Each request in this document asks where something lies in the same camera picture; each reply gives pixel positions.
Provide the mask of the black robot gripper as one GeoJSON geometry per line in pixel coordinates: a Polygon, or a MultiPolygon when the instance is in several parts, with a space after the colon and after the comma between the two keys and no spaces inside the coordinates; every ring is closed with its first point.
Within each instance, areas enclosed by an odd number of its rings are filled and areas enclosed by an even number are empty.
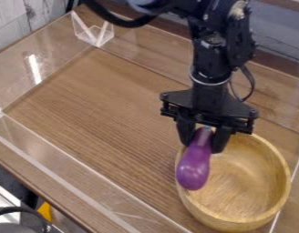
{"type": "Polygon", "coordinates": [[[250,134],[258,110],[237,100],[227,83],[215,86],[195,83],[189,89],[164,92],[160,114],[176,122],[180,141],[190,146],[197,124],[217,127],[211,138],[211,153],[225,151],[234,132],[250,134]]]}

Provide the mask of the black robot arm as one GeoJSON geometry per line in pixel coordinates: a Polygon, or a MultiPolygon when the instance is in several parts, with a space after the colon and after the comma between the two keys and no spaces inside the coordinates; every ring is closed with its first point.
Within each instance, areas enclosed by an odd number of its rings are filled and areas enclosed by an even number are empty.
{"type": "Polygon", "coordinates": [[[172,13],[187,21],[194,47],[189,76],[193,86],[160,94],[160,115],[176,122],[182,143],[187,146],[197,125],[215,128],[211,152],[225,151],[230,137],[253,132],[258,110],[237,94],[231,79],[242,72],[255,83],[246,67],[257,43],[251,34],[249,0],[115,0],[128,5],[142,16],[126,20],[116,16],[99,0],[83,0],[84,5],[107,22],[126,28],[148,25],[162,14],[172,13]]]}

